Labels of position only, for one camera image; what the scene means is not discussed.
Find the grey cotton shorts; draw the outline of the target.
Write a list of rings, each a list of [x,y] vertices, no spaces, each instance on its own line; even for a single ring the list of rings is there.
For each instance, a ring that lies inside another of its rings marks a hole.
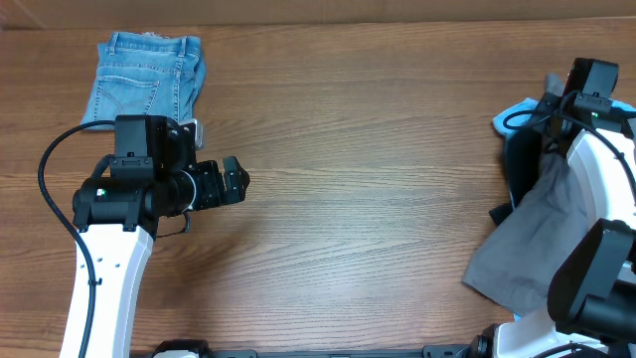
[[[496,226],[473,254],[462,282],[525,316],[546,303],[553,276],[586,232]]]

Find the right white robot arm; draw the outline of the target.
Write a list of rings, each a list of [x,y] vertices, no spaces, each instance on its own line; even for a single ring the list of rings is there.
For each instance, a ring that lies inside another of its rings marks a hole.
[[[494,118],[511,213],[464,282],[516,320],[470,357],[627,357],[635,346],[635,110],[575,90]]]

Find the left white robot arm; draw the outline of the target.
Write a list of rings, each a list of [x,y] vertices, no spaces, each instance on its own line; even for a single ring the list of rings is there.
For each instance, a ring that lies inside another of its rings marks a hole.
[[[233,156],[221,163],[104,156],[73,197],[76,278],[62,356],[128,356],[160,218],[241,202],[248,184]]]

